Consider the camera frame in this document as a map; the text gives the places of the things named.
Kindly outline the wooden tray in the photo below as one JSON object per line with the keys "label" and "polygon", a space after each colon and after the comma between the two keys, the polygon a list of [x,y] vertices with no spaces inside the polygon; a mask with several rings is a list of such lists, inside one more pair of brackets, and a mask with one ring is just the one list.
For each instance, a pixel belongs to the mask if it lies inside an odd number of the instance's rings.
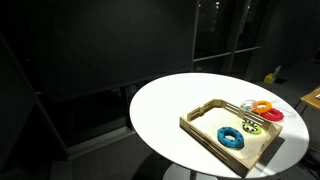
{"label": "wooden tray", "polygon": [[246,177],[283,127],[213,99],[180,117],[180,127],[240,177]]}

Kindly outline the yellow box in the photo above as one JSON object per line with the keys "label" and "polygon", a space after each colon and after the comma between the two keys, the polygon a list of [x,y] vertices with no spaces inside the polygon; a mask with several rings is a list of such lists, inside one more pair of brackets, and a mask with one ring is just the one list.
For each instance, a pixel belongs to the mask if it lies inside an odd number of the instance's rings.
{"label": "yellow box", "polygon": [[267,84],[272,84],[274,82],[273,74],[270,73],[270,74],[266,75],[264,78],[264,82]]}

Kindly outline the wooden side table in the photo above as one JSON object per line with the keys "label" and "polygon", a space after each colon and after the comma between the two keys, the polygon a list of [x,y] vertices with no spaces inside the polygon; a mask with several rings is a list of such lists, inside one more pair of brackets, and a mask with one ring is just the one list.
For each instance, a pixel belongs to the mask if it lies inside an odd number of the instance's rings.
{"label": "wooden side table", "polygon": [[315,88],[312,92],[307,95],[304,95],[300,100],[306,105],[320,110],[320,86]]}

